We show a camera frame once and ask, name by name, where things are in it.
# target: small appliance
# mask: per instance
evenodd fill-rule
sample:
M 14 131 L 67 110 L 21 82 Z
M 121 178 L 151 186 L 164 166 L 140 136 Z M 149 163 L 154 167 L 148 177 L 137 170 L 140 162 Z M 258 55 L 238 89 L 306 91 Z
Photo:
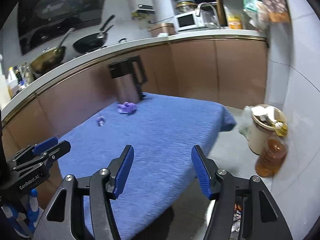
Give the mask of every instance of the small appliance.
M 196 16 L 196 10 L 181 13 L 175 16 L 178 23 L 178 31 L 185 31 L 190 29 L 205 28 L 205 24 L 215 22 L 214 17 L 210 12 L 201 10 L 200 16 Z
M 134 62 L 138 65 L 141 81 L 137 78 Z M 144 98 L 141 86 L 148 81 L 148 78 L 140 56 L 130 57 L 108 66 L 111 78 L 115 83 L 116 97 L 119 104 L 125 102 L 136 104 Z

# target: purple cloth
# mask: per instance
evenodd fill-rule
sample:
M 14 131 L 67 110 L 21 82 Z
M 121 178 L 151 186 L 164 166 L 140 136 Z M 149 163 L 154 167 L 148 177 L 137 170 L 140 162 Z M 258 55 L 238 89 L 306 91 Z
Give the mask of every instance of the purple cloth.
M 134 103 L 125 102 L 123 105 L 118 104 L 118 112 L 120 114 L 133 114 L 137 110 L 137 105 Z

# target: glass bottle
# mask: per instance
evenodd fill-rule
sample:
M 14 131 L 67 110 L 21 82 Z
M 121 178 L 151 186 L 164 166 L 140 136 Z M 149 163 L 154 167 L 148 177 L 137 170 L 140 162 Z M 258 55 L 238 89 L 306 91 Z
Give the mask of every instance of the glass bottle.
M 33 77 L 33 73 L 31 71 L 31 67 L 30 64 L 25 61 L 22 65 L 21 65 L 21 72 L 22 72 L 22 76 L 24 78 L 24 82 L 26 83 L 26 85 L 30 85 L 35 79 Z
M 280 169 L 288 152 L 287 144 L 276 133 L 267 138 L 255 170 L 261 177 L 272 177 Z

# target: faucet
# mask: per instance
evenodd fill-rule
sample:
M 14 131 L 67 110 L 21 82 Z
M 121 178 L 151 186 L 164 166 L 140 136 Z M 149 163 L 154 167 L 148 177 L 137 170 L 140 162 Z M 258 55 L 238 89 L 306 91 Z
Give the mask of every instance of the faucet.
M 207 4 L 207 5 L 209 5 L 209 6 L 212 8 L 212 10 L 213 10 L 213 12 L 214 12 L 214 14 L 215 14 L 215 17 L 216 17 L 216 19 L 217 19 L 217 26 L 218 26 L 219 29 L 221 29 L 220 23 L 219 23 L 219 19 L 218 19 L 217 11 L 216 11 L 215 7 L 212 6 L 210 3 L 207 3 L 207 2 L 200 3 L 200 4 L 198 5 L 197 10 L 196 10 L 196 16 L 197 16 L 197 17 L 200 17 L 200 8 L 201 8 L 201 6 L 204 5 L 204 4 Z

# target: wok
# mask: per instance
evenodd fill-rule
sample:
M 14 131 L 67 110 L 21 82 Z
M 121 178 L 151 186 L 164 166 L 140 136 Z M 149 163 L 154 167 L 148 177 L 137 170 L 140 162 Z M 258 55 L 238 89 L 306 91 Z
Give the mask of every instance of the wok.
M 49 72 L 50 70 L 56 68 L 61 64 L 66 52 L 66 47 L 62 46 L 62 44 L 65 41 L 65 39 L 69 36 L 69 34 L 74 30 L 74 28 L 69 29 L 67 33 L 63 36 L 58 47 L 49 50 L 44 50 L 43 53 L 31 63 L 31 68 L 36 78 L 44 75 L 45 73 Z
M 114 17 L 115 15 L 113 14 L 108 18 L 108 20 L 106 20 L 104 25 L 99 29 L 99 33 L 90 34 L 76 41 L 73 44 L 73 48 L 76 50 L 76 52 L 80 54 L 85 54 L 87 52 L 91 52 L 101 48 L 108 38 L 107 32 L 113 27 L 113 25 L 111 25 L 105 31 L 104 29 L 106 28 L 107 24 L 111 20 L 113 20 Z

